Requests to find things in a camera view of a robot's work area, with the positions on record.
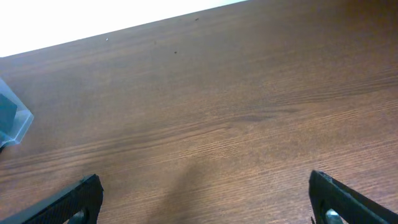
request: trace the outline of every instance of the wood grain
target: wood grain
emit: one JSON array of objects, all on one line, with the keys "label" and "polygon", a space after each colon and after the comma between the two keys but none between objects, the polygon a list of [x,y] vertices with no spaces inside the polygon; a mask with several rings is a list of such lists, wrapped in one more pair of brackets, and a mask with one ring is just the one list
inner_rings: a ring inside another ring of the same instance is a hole
[{"label": "wood grain", "polygon": [[0,58],[35,115],[0,219],[95,173],[99,223],[310,223],[312,169],[398,212],[396,12],[248,1]]}]

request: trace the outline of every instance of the transparent box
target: transparent box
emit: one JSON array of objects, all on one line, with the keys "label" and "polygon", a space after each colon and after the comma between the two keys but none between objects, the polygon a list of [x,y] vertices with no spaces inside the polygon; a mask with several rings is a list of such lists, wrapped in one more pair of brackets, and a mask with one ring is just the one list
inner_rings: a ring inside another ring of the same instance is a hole
[{"label": "transparent box", "polygon": [[7,133],[0,130],[0,147],[19,144],[32,124],[34,116],[2,79],[0,79],[0,93],[17,105],[11,130]]}]

